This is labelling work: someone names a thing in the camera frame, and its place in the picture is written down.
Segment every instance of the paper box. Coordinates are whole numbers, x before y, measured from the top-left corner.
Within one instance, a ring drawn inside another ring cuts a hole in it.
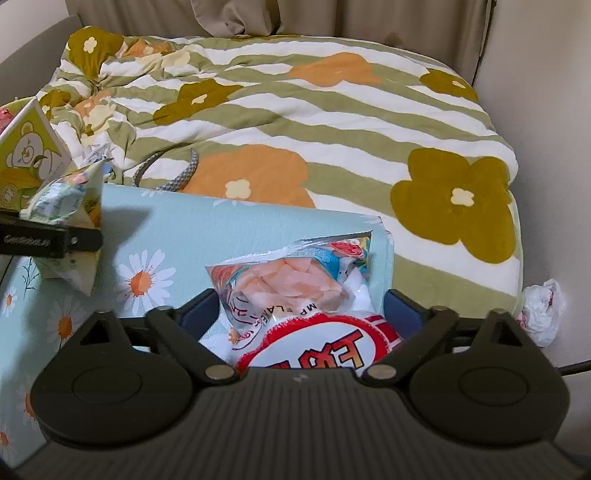
[[[59,178],[71,160],[39,102],[31,100],[0,134],[0,207],[25,208],[39,187]]]

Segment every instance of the white wall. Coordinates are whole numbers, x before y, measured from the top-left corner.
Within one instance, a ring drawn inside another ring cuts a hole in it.
[[[65,0],[8,0],[0,4],[0,61],[67,16]]]
[[[524,283],[556,278],[569,308],[546,349],[591,358],[591,1],[498,0],[476,90],[515,148]]]

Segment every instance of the comforter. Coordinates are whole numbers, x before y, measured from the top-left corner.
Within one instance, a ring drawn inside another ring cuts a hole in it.
[[[87,27],[37,98],[77,163],[110,146],[109,181],[134,183],[160,152],[135,184],[161,186],[194,150],[185,193],[357,212],[368,229],[379,216],[395,241],[395,288],[465,316],[515,307],[515,154],[471,85],[436,60],[342,38]]]

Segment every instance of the gray cord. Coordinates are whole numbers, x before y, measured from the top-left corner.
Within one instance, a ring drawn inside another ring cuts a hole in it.
[[[134,187],[139,187],[139,183],[144,176],[145,171],[150,168],[156,160],[158,160],[162,155],[164,155],[167,150],[158,151],[147,158],[146,161],[142,164],[140,168],[135,172],[134,178],[132,183]],[[170,180],[168,183],[161,185],[160,187],[156,187],[154,190],[163,190],[165,192],[176,192],[182,189],[197,170],[197,166],[199,165],[199,155],[194,149],[191,149],[191,162],[189,162],[189,166],[183,170],[183,172],[178,175],[176,178]]]

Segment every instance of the plastic bag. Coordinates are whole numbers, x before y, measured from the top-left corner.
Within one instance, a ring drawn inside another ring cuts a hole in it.
[[[371,233],[302,240],[207,267],[231,323],[227,361],[350,367],[360,375],[401,342],[367,284]]]
[[[115,177],[111,161],[111,148],[109,145],[89,145],[83,151],[83,160],[80,163],[81,167],[86,167],[98,161],[103,162],[103,181],[112,180]]]
[[[525,304],[517,319],[537,346],[548,346],[556,338],[560,315],[566,309],[560,286],[551,278],[542,286],[527,287],[524,294]]]
[[[20,217],[51,225],[100,228],[103,161],[91,163],[47,184]],[[95,282],[98,252],[68,252],[64,258],[34,258],[42,278],[62,278],[85,295]]]

